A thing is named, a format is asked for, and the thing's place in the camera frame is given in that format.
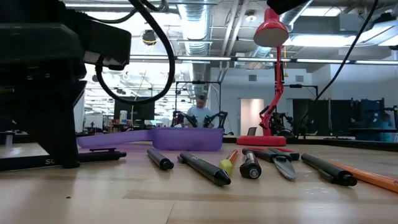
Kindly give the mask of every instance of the lamp shade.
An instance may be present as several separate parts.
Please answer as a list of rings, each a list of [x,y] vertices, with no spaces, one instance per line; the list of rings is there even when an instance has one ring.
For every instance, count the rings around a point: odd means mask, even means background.
[[[266,9],[264,22],[254,34],[254,42],[261,47],[278,47],[289,38],[286,26],[279,21],[279,16],[272,9]]]

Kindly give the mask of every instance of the silver blade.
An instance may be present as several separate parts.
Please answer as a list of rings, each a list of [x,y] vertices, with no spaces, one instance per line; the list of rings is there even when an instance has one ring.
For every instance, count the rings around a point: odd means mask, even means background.
[[[296,171],[294,171],[293,165],[285,157],[275,157],[274,164],[279,172],[289,180],[294,180],[296,178]]]

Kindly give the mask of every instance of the red desk lamp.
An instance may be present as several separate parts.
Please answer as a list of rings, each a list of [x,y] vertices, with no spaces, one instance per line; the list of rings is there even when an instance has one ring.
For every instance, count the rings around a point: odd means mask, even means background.
[[[289,32],[286,26],[279,21],[279,16],[272,9],[266,9],[264,22],[259,26],[254,34],[254,42],[261,47],[277,48],[277,64],[276,64],[276,84],[275,97],[271,104],[260,112],[260,126],[262,127],[263,136],[240,136],[236,140],[236,144],[249,146],[285,146],[286,138],[280,136],[272,136],[269,128],[269,120],[272,112],[275,110],[280,97],[284,92],[282,83],[280,60],[282,57],[282,44],[289,38]]]

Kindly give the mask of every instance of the purple tray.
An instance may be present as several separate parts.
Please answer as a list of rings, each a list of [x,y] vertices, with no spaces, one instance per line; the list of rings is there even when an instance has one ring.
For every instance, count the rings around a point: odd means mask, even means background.
[[[159,150],[217,151],[223,145],[223,129],[154,128],[152,144]]]
[[[152,130],[126,131],[123,133],[96,134],[94,136],[77,138],[80,147],[92,149],[94,147],[117,146],[127,142],[150,141]]]

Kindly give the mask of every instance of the wooden table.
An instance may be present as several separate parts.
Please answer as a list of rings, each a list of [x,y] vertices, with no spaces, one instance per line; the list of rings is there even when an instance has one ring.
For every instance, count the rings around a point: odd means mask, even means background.
[[[20,170],[0,173],[0,223],[397,223],[398,194],[359,182],[329,184],[302,161],[294,162],[297,180],[289,182],[273,164],[257,180],[243,179],[238,167],[232,184],[217,187],[176,159],[164,172],[142,150],[120,161],[84,164],[78,169]],[[241,146],[224,144],[220,152],[193,152],[213,164]],[[288,146],[324,159],[398,178],[398,153],[331,146]],[[36,144],[0,149],[0,156],[45,154]]]

